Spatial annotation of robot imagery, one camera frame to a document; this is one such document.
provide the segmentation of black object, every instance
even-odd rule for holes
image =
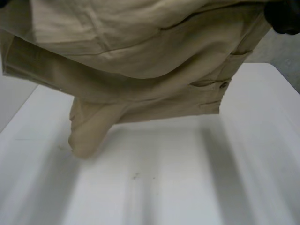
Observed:
[[[264,14],[275,32],[289,35],[300,33],[300,0],[268,2]]]
[[[5,7],[10,0],[0,0],[0,8]]]

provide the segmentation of button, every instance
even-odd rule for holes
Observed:
[[[220,85],[220,89],[224,89],[228,86],[228,82],[224,82],[223,84]]]

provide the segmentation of beige fabric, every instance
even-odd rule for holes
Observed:
[[[115,123],[218,113],[269,29],[248,0],[30,2],[0,10],[5,73],[75,96],[69,143],[82,158]]]

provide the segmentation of white table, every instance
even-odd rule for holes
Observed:
[[[0,134],[1,225],[300,224],[300,96],[243,64],[220,115],[114,126],[67,143],[72,97],[39,86]]]

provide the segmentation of gray wall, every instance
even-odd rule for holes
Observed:
[[[279,35],[270,30],[246,62],[272,64],[300,93],[300,34]]]
[[[36,88],[36,84],[2,75],[0,63],[0,132]]]

